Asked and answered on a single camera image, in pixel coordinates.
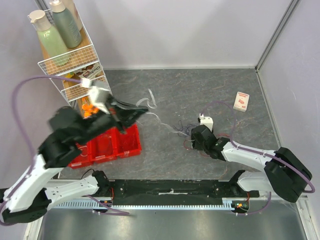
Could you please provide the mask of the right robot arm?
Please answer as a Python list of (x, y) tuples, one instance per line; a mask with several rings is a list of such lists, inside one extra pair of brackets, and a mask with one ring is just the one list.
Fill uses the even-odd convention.
[(234, 162), (256, 172), (240, 172), (229, 184), (235, 197), (245, 192), (274, 192), (287, 202), (295, 203), (311, 182), (312, 174), (294, 153), (285, 147), (262, 150), (236, 143), (229, 138), (217, 138), (205, 125), (191, 130), (192, 147), (204, 151), (213, 159)]

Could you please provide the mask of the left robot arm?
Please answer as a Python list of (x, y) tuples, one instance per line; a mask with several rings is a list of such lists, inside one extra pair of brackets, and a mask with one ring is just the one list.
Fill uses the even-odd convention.
[(52, 133), (39, 146), (32, 165), (10, 188), (0, 191), (0, 224), (12, 226), (30, 223), (61, 202), (87, 195), (106, 196), (110, 181), (102, 170), (52, 190), (47, 182), (67, 167), (82, 151), (78, 148), (117, 128), (121, 133), (147, 113), (146, 106), (117, 101), (111, 97), (105, 103), (110, 113), (98, 111), (83, 118), (70, 106), (61, 107), (49, 120)]

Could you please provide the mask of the red bin right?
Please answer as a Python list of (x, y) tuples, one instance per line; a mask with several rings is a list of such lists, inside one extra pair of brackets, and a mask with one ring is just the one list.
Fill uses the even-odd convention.
[(126, 133), (120, 133), (115, 129), (116, 154), (119, 158), (129, 158), (141, 154), (142, 147), (137, 124), (126, 129)]

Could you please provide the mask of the red bin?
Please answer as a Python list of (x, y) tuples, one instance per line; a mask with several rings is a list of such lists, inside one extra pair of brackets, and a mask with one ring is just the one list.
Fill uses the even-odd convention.
[(102, 164), (117, 159), (114, 136), (114, 129), (110, 129), (88, 143), (89, 160), (92, 164)]
[(129, 158), (141, 154), (142, 147), (137, 124), (126, 129), (126, 133), (120, 133), (115, 129), (116, 154), (119, 158)]

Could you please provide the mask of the orange snack packs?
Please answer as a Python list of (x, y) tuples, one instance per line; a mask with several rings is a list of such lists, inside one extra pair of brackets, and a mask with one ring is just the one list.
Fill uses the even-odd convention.
[(88, 96), (85, 96), (81, 99), (82, 101), (82, 110), (83, 110), (83, 114), (84, 114), (84, 117), (87, 118), (87, 117), (90, 117), (91, 115), (93, 114), (96, 114), (98, 113), (99, 109), (97, 107), (95, 107), (89, 100), (89, 97)]

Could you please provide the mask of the red bin middle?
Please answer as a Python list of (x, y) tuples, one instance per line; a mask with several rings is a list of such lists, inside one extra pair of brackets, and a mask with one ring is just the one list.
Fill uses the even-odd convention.
[(117, 159), (114, 136), (114, 129), (110, 129), (88, 143), (89, 160), (92, 164), (102, 164)]

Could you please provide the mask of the chocolate cookie box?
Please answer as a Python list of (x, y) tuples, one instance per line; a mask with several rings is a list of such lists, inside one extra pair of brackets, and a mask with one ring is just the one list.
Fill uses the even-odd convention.
[(103, 67), (99, 62), (77, 69), (74, 74), (80, 79), (94, 79), (101, 74)]

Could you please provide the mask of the light green bottle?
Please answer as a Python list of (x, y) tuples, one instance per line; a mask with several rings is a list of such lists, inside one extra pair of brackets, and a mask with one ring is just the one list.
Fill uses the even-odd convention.
[(65, 65), (69, 59), (68, 48), (60, 33), (47, 18), (43, 10), (34, 10), (28, 15), (30, 23), (36, 29), (38, 38), (56, 66)]

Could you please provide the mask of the dark green bottle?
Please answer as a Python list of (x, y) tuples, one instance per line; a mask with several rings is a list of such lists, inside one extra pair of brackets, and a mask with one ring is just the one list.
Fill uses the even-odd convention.
[(53, 22), (68, 49), (76, 48), (82, 41), (81, 33), (72, 13), (61, 0), (49, 2)]

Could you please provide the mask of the small white card box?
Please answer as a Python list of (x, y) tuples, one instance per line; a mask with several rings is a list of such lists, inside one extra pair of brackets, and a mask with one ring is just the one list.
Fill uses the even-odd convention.
[(240, 112), (246, 112), (248, 108), (249, 99), (249, 94), (238, 91), (233, 104), (233, 109)]

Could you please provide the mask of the beige bottle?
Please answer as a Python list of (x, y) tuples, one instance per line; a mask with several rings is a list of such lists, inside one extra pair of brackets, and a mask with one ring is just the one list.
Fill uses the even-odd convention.
[(73, 0), (62, 0), (63, 4), (65, 5), (65, 7), (71, 12), (78, 30), (80, 31), (83, 28), (83, 24), (80, 18), (80, 15), (78, 13), (77, 7), (74, 3)]

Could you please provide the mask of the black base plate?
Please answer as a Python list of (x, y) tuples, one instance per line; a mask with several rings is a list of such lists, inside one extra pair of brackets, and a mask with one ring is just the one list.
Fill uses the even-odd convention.
[(223, 198), (258, 198), (231, 181), (178, 179), (116, 179), (96, 197), (111, 197), (115, 205), (221, 204)]

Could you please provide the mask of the aluminium frame rail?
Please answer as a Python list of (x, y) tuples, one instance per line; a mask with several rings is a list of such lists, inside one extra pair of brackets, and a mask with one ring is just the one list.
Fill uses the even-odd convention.
[[(269, 198), (269, 195), (268, 195), (268, 194), (266, 194), (266, 195), (261, 195), (261, 196), (259, 197), (260, 200), (267, 200), (268, 198)], [(303, 194), (303, 195), (301, 195), (301, 196), (298, 198), (298, 201), (300, 201), (300, 200), (305, 200), (305, 199), (307, 199), (307, 198), (308, 198), (308, 196), (307, 196), (306, 194)], [(276, 194), (272, 194), (272, 195), (271, 195), (271, 199), (274, 200), (274, 201), (284, 201), (283, 198), (281, 198), (280, 196), (278, 196), (278, 195), (276, 195)]]

